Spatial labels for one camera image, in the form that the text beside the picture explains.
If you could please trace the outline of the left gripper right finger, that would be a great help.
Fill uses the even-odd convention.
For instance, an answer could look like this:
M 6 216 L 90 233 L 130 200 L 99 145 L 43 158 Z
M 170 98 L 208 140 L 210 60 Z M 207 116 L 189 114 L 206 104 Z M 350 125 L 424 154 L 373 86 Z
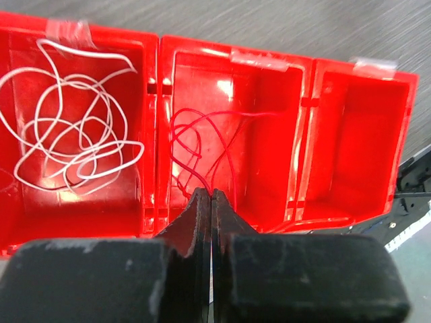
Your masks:
M 221 190 L 211 198 L 216 322 L 402 322 L 411 303 L 374 238 L 260 234 Z

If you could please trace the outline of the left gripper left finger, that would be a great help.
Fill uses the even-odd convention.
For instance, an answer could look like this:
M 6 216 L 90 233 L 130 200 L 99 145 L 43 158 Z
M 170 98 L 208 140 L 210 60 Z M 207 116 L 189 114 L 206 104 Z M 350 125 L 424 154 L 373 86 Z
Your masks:
M 151 239 L 24 244 L 1 278 L 2 322 L 206 322 L 211 199 L 196 189 Z

